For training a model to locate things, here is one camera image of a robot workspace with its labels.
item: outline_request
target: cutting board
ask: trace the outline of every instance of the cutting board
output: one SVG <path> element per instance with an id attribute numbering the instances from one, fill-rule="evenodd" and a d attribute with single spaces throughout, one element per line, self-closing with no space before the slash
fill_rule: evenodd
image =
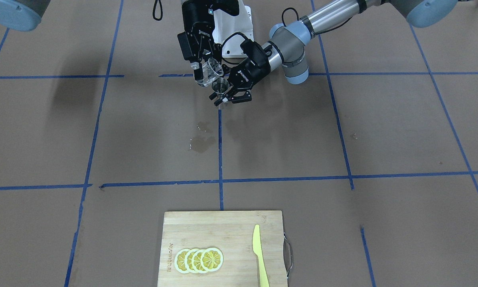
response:
<path id="1" fill-rule="evenodd" d="M 188 211 L 164 214 L 158 287 L 259 287 L 259 266 L 253 253 L 255 224 L 270 287 L 287 287 L 283 262 L 281 211 Z M 216 247 L 223 265 L 206 274 L 181 274 L 175 255 L 184 248 Z"/>

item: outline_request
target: sliced lemon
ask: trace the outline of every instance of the sliced lemon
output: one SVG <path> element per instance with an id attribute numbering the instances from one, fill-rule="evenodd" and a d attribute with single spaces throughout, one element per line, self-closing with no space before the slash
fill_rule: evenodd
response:
<path id="1" fill-rule="evenodd" d="M 207 273 L 207 270 L 204 269 L 201 263 L 201 258 L 205 251 L 206 249 L 200 249 L 197 252 L 195 252 L 195 254 L 193 254 L 193 258 L 191 260 L 191 267 L 197 273 L 202 273 L 202 274 Z"/>
<path id="2" fill-rule="evenodd" d="M 190 272 L 186 268 L 186 265 L 184 265 L 184 259 L 186 258 L 186 253 L 188 253 L 189 250 L 190 250 L 189 248 L 184 248 L 181 251 L 179 251 L 177 255 L 175 256 L 175 260 L 177 260 L 175 264 L 175 269 L 182 274 L 186 274 Z"/>
<path id="3" fill-rule="evenodd" d="M 190 251 L 186 253 L 184 256 L 184 267 L 186 267 L 186 270 L 188 270 L 190 273 L 198 273 L 192 268 L 192 261 L 193 261 L 193 255 L 195 255 L 195 252 L 200 250 L 199 248 L 193 248 Z"/>
<path id="4" fill-rule="evenodd" d="M 200 258 L 200 265 L 205 271 L 217 271 L 223 265 L 223 253 L 215 247 L 206 249 Z"/>

